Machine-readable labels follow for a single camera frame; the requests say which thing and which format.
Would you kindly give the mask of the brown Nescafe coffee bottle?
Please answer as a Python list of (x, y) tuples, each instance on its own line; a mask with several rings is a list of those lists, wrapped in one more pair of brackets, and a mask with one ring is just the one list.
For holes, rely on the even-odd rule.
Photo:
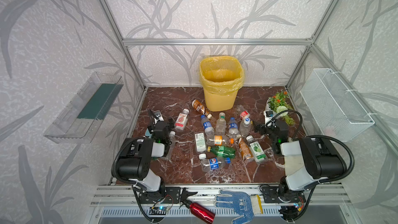
[(199, 100), (193, 100), (192, 107), (201, 115), (205, 115), (208, 119), (212, 118), (211, 112)]

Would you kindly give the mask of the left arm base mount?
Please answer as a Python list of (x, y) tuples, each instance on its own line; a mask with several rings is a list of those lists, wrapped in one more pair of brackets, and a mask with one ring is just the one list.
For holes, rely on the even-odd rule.
[(156, 192), (143, 192), (138, 194), (138, 199), (141, 204), (150, 204), (161, 201), (166, 204), (177, 204), (180, 202), (180, 187), (165, 187), (160, 188)]

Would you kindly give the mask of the blue cap blue label bottle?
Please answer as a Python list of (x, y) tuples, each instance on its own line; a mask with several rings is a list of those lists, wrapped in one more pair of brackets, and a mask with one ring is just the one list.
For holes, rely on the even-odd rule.
[(239, 135), (237, 121), (234, 117), (231, 117), (230, 121), (228, 123), (228, 135), (230, 138), (233, 138), (233, 139)]

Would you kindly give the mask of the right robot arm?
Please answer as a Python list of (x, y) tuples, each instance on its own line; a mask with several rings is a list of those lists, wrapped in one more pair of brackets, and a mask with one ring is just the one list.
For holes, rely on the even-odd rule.
[(274, 153), (303, 159), (300, 169), (280, 180), (279, 195), (312, 190), (317, 185), (342, 180), (353, 171), (354, 155), (345, 143), (325, 135), (304, 136), (290, 142), (288, 129), (279, 119), (265, 124), (254, 122), (254, 131), (268, 136)]

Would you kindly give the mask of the white cap green label bottle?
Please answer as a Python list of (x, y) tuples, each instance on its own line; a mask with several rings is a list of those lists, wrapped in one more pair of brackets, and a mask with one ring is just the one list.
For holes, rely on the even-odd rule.
[(215, 128), (215, 135), (223, 136), (226, 134), (227, 122), (226, 122), (225, 118), (226, 118), (225, 113), (223, 113), (223, 112), (219, 113), (219, 118), (217, 120), (216, 128)]

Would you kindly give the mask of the orange brown tea bottle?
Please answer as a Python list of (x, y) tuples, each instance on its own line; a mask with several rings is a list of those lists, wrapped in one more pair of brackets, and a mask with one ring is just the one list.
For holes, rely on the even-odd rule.
[(240, 156), (245, 163), (251, 162), (254, 160), (254, 157), (251, 154), (248, 145), (245, 143), (245, 141), (242, 138), (240, 138), (238, 141), (238, 148), (239, 148)]

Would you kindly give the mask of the blue cap Pepsi water bottle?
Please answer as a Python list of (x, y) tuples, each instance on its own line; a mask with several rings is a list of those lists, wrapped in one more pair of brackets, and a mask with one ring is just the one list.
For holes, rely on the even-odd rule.
[(212, 127), (208, 117), (206, 117), (205, 115), (202, 115), (201, 116), (201, 123), (202, 123), (202, 126), (204, 128), (204, 132), (205, 132), (206, 135), (214, 135), (215, 134), (215, 130)]

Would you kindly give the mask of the red label clear bottle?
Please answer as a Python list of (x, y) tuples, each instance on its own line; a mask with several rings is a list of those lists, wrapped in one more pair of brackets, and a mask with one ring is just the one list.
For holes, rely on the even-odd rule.
[(178, 132), (182, 132), (186, 124), (188, 122), (188, 115), (189, 115), (189, 110), (188, 109), (183, 109), (183, 111), (178, 115), (177, 120), (175, 122), (175, 130)]

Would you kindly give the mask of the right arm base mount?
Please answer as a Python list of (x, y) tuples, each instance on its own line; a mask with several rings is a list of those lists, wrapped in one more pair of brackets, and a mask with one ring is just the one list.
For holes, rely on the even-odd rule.
[(260, 192), (265, 203), (301, 203), (306, 202), (303, 191), (292, 191), (285, 186), (261, 185)]

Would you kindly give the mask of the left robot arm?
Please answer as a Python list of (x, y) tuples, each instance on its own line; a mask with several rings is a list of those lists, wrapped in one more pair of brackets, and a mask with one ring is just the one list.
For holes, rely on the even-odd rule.
[(148, 110), (148, 115), (150, 124), (145, 135), (125, 139), (113, 162), (112, 176), (142, 195), (162, 198), (166, 195), (165, 182), (150, 165), (154, 158), (170, 158), (175, 121), (163, 117), (160, 111)]

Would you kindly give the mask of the white blue cap clear bottle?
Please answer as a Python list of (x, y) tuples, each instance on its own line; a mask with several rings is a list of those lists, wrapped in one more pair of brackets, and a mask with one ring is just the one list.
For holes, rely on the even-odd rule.
[(239, 126), (240, 135), (245, 138), (249, 135), (252, 128), (252, 122), (249, 117), (244, 118)]

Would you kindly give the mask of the lime label white bottle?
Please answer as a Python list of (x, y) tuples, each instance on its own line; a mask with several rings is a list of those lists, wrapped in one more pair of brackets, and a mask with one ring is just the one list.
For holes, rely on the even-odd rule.
[(255, 162), (260, 163), (260, 162), (266, 161), (267, 156), (264, 153), (259, 142), (252, 135), (247, 136), (246, 140), (249, 144), (249, 149), (250, 149), (251, 154), (254, 157)]

